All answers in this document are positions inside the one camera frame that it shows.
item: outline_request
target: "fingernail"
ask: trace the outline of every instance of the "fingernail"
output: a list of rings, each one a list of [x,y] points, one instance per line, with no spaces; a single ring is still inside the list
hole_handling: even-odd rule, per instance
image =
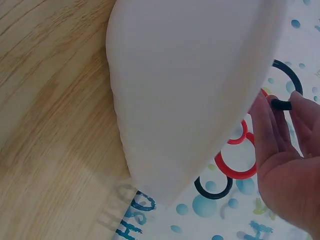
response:
[[[294,91],[293,93],[291,93],[291,97],[290,98],[292,98],[292,97],[301,99],[302,95],[300,94],[300,92]]]

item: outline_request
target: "blue dot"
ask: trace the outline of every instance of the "blue dot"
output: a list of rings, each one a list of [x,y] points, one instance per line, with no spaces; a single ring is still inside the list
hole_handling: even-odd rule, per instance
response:
[[[312,88],[312,93],[313,93],[313,94],[317,94],[317,93],[318,93],[318,88],[317,88],[316,86],[314,86],[314,87]]]
[[[292,94],[293,91],[295,90],[295,85],[294,85],[294,83],[290,80],[290,81],[288,81],[288,82],[286,83],[285,88],[286,88],[286,90],[287,90],[287,92],[288,92],[289,94]]]
[[[275,80],[270,77],[270,78],[268,78],[268,82],[271,83],[271,84],[273,84],[273,83],[275,82]]]
[[[228,202],[228,205],[230,208],[232,209],[237,209],[239,207],[239,202],[237,199],[235,198],[231,198]]]
[[[198,195],[192,202],[192,208],[199,217],[210,218],[217,211],[217,202],[216,200],[211,200],[202,195]]]
[[[170,228],[171,228],[171,230],[174,231],[176,234],[181,234],[181,233],[182,233],[182,229],[181,229],[181,227],[179,227],[179,226],[172,225]]]
[[[205,189],[209,192],[214,192],[217,189],[217,185],[214,181],[207,181],[205,184]]]
[[[295,29],[298,29],[298,28],[301,27],[300,22],[299,22],[298,20],[296,20],[296,19],[294,19],[294,20],[291,21],[291,25],[292,25],[292,27],[294,27]]]
[[[214,235],[212,237],[212,240],[224,240],[224,238],[222,236],[220,236],[220,235]]]
[[[178,214],[183,215],[183,216],[187,215],[189,212],[188,206],[183,203],[178,204],[178,206],[176,206],[175,210]]]
[[[303,3],[307,6],[309,6],[311,4],[311,0],[303,0]]]
[[[255,183],[251,178],[245,180],[236,180],[236,186],[244,195],[252,195],[255,192]]]

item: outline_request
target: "wooden table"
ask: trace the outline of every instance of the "wooden table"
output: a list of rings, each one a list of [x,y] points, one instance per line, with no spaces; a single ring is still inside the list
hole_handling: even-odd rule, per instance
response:
[[[135,189],[105,39],[114,0],[0,0],[0,240],[111,239]]]

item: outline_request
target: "play mat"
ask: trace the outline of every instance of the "play mat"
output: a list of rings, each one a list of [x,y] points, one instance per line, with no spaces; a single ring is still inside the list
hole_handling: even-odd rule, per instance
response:
[[[320,101],[320,1],[289,0],[285,26],[275,59],[289,66],[299,77],[303,95]],[[290,78],[272,67],[262,89],[267,94],[288,100],[295,89]],[[298,141],[288,113],[292,144]],[[248,134],[253,132],[250,115],[244,121]],[[225,163],[237,171],[246,171],[255,163],[255,149],[250,136],[242,143],[226,144],[221,155]],[[230,139],[243,135],[243,126]],[[227,184],[226,176],[214,159],[203,170],[199,182],[206,193],[220,193]],[[257,176],[233,180],[230,192],[221,199],[202,196],[190,185],[165,209],[138,191],[132,200],[113,240],[310,240],[302,230],[286,223],[262,201]]]

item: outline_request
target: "black ring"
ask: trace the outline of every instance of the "black ring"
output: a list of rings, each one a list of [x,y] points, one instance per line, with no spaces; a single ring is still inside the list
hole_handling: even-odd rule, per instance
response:
[[[302,90],[302,85],[301,85],[301,82],[300,82],[298,76],[295,74],[294,71],[292,71],[292,69],[290,67],[288,67],[286,64],[284,64],[283,62],[276,60],[276,59],[273,61],[272,67],[280,69],[282,72],[287,74],[288,77],[293,82],[295,90],[297,92],[299,92],[301,95],[304,94],[303,90]],[[273,99],[271,101],[271,106],[277,110],[282,110],[282,111],[292,110],[291,102],[281,101],[279,99]]]
[[[226,176],[227,179],[227,184],[225,189],[220,192],[220,193],[210,193],[207,192],[206,190],[204,190],[204,188],[201,186],[201,182],[200,182],[200,177],[198,177],[195,181],[194,181],[194,186],[197,189],[197,191],[204,196],[207,199],[211,199],[211,200],[218,200],[218,199],[222,199],[224,198],[231,190],[232,185],[233,185],[233,179],[231,177]]]

